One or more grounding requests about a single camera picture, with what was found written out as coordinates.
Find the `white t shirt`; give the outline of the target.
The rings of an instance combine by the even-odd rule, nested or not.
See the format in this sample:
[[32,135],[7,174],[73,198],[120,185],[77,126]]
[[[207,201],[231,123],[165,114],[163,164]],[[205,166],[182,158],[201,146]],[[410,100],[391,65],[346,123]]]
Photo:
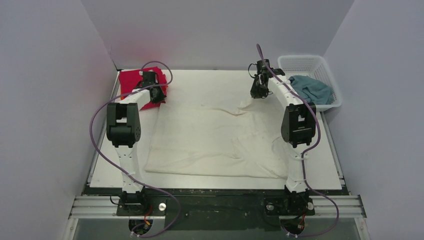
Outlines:
[[150,173],[286,179],[280,102],[269,97],[228,106],[163,105],[144,170]]

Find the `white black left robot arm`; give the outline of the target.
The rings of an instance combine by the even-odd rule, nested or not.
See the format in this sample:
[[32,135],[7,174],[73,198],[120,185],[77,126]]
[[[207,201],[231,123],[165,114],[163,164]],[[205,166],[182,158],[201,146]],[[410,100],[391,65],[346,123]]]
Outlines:
[[115,148],[122,171],[122,191],[137,194],[143,191],[137,158],[137,144],[142,136],[139,111],[149,103],[160,103],[166,95],[159,86],[158,74],[141,71],[141,81],[118,102],[106,106],[106,137]]

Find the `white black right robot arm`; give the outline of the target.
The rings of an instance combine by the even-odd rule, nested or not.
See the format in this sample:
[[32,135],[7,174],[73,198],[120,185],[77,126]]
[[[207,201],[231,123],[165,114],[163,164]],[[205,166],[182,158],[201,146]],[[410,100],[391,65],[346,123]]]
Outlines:
[[282,105],[280,132],[284,140],[283,149],[288,156],[285,189],[289,193],[306,192],[304,146],[309,146],[316,134],[316,107],[312,103],[304,103],[283,70],[271,67],[268,59],[251,63],[248,68],[251,66],[256,67],[256,73],[250,75],[253,78],[250,96],[264,99],[273,94]]

